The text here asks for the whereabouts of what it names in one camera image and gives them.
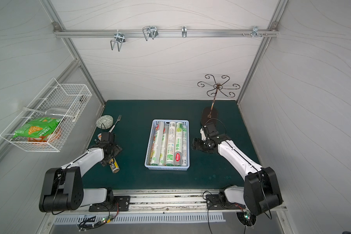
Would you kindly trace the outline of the small metal hook bracket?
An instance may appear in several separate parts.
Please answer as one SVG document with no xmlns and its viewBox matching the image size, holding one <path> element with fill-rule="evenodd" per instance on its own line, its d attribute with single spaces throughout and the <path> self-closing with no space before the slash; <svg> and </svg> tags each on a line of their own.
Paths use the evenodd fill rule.
<svg viewBox="0 0 351 234">
<path fill-rule="evenodd" d="M 242 33 L 243 37 L 251 37 L 251 38 L 264 38 L 267 37 L 267 33 L 260 33 L 259 28 L 257 26 L 252 28 L 250 33 Z"/>
</svg>

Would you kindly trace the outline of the single metal hook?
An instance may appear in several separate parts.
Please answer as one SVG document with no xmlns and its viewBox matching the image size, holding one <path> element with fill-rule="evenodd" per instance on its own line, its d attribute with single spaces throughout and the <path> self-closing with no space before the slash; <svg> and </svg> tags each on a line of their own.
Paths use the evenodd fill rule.
<svg viewBox="0 0 351 234">
<path fill-rule="evenodd" d="M 181 28 L 181 36 L 183 38 L 187 37 L 187 27 L 186 26 L 182 26 L 182 28 Z"/>
</svg>

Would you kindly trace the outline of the clear plastic item in basket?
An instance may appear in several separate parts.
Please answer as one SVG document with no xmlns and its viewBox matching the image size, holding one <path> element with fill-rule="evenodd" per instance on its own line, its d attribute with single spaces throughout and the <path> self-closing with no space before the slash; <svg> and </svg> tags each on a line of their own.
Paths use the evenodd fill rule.
<svg viewBox="0 0 351 234">
<path fill-rule="evenodd" d="M 69 118 L 72 118 L 72 120 L 75 120 L 80 114 L 80 110 L 72 111 L 69 109 L 59 108 L 59 107 L 53 107 L 53 108 L 50 108 L 46 111 L 30 109 L 27 107 L 23 107 L 22 109 L 23 109 L 23 111 L 39 113 L 39 114 L 46 116 L 46 117 L 56 117 L 56 118 L 69 117 Z"/>
</svg>

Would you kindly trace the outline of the green snack bag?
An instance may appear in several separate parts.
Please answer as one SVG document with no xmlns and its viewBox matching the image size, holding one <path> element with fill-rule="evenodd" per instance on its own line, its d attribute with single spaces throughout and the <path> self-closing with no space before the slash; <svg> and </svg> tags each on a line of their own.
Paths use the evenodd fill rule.
<svg viewBox="0 0 351 234">
<path fill-rule="evenodd" d="M 52 134 L 57 126 L 60 124 L 61 119 L 42 117 L 27 122 L 22 127 L 18 128 L 12 138 L 16 137 L 31 137 L 41 138 Z"/>
</svg>

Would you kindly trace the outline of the short yellow wrap roll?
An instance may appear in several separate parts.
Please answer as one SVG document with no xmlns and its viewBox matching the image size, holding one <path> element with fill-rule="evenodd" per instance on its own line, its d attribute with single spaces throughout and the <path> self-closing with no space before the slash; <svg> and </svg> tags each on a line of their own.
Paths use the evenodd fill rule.
<svg viewBox="0 0 351 234">
<path fill-rule="evenodd" d="M 100 139 L 101 139 L 101 133 L 98 134 L 98 140 Z M 110 160 L 108 165 L 110 166 L 112 173 L 115 174 L 120 171 L 116 158 Z"/>
</svg>

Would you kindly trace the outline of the double metal hook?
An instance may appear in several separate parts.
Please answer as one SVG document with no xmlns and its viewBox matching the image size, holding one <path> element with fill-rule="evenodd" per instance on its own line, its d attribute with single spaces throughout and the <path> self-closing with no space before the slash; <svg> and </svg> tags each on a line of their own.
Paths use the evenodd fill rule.
<svg viewBox="0 0 351 234">
<path fill-rule="evenodd" d="M 150 38 L 154 40 L 159 35 L 158 29 L 156 26 L 143 27 L 142 33 L 146 41 L 148 41 Z"/>
<path fill-rule="evenodd" d="M 111 50 L 116 48 L 120 52 L 124 42 L 125 35 L 117 31 L 116 34 L 114 34 L 114 38 L 110 41 Z"/>
</svg>

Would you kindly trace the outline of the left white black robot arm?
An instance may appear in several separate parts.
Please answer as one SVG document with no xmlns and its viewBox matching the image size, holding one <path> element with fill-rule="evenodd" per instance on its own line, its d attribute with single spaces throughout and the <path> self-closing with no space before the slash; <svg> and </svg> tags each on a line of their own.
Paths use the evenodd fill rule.
<svg viewBox="0 0 351 234">
<path fill-rule="evenodd" d="M 84 206 L 101 205 L 112 209 L 115 198 L 111 188 L 87 189 L 83 176 L 94 166 L 110 166 L 122 148 L 115 143 L 115 135 L 103 132 L 100 140 L 70 163 L 46 171 L 41 191 L 39 210 L 58 214 Z"/>
</svg>

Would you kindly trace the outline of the light blue perforated plastic basket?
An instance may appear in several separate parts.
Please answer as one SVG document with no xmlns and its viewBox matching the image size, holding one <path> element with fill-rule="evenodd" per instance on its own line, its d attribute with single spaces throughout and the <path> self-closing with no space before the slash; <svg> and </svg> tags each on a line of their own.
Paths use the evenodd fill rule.
<svg viewBox="0 0 351 234">
<path fill-rule="evenodd" d="M 187 171 L 190 137 L 187 120 L 153 120 L 145 158 L 150 170 Z"/>
</svg>

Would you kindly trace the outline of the white green long wrap roll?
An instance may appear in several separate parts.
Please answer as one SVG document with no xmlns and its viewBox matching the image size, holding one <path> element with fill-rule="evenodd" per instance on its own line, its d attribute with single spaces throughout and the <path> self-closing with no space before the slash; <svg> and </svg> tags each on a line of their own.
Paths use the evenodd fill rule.
<svg viewBox="0 0 351 234">
<path fill-rule="evenodd" d="M 181 166 L 187 166 L 187 128 L 182 128 L 182 163 Z"/>
</svg>

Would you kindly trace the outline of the aluminium top rail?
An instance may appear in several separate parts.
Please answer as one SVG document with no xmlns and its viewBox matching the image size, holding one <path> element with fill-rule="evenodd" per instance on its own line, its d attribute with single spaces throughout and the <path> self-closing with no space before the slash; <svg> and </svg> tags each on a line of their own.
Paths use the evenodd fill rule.
<svg viewBox="0 0 351 234">
<path fill-rule="evenodd" d="M 142 30 L 118 30 L 125 38 L 144 38 Z M 186 38 L 240 38 L 242 33 L 250 33 L 252 29 L 189 29 Z M 54 32 L 57 38 L 113 38 L 117 30 L 64 30 Z M 183 38 L 181 29 L 158 29 L 158 38 Z M 267 37 L 276 37 L 279 31 L 259 29 L 267 33 Z"/>
</svg>

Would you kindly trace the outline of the bronze jewelry stand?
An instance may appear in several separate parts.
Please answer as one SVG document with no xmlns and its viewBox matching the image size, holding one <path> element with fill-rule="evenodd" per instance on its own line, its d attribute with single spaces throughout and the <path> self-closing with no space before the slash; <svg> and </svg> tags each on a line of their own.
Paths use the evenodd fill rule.
<svg viewBox="0 0 351 234">
<path fill-rule="evenodd" d="M 205 107 L 202 111 L 200 123 L 203 126 L 210 122 L 217 122 L 218 111 L 214 106 L 219 94 L 227 98 L 234 98 L 236 97 L 236 91 L 241 89 L 241 86 L 237 83 L 232 83 L 230 86 L 227 84 L 231 79 L 228 75 L 222 75 L 220 80 L 217 80 L 212 74 L 207 74 L 204 77 L 210 82 L 199 81 L 197 86 L 209 89 L 206 94 L 212 98 L 212 104 L 209 107 Z"/>
</svg>

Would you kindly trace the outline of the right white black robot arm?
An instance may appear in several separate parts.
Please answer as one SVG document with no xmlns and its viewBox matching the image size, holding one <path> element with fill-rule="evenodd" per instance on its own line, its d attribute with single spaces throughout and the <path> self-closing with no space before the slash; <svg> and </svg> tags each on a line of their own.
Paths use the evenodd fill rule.
<svg viewBox="0 0 351 234">
<path fill-rule="evenodd" d="M 277 175 L 271 167 L 264 168 L 243 153 L 227 134 L 220 134 L 214 123 L 201 128 L 201 138 L 195 138 L 194 150 L 218 153 L 241 175 L 243 188 L 230 186 L 223 197 L 229 203 L 244 205 L 253 215 L 260 215 L 283 203 Z"/>
</svg>

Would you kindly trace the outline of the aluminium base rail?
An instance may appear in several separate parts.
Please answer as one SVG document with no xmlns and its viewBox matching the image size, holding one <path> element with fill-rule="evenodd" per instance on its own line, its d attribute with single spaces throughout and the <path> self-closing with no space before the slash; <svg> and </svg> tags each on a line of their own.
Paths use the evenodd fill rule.
<svg viewBox="0 0 351 234">
<path fill-rule="evenodd" d="M 114 190 L 115 196 L 129 196 L 127 213 L 195 213 L 207 211 L 206 196 L 215 189 Z"/>
</svg>

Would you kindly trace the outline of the grey patterned round bowl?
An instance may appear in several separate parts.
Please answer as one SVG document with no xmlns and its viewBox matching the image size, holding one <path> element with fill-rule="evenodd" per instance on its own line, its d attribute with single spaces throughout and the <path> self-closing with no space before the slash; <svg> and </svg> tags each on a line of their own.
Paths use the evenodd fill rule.
<svg viewBox="0 0 351 234">
<path fill-rule="evenodd" d="M 110 115 L 104 115 L 98 118 L 96 121 L 96 126 L 99 129 L 102 130 L 107 130 L 110 129 L 113 126 L 114 118 Z"/>
</svg>

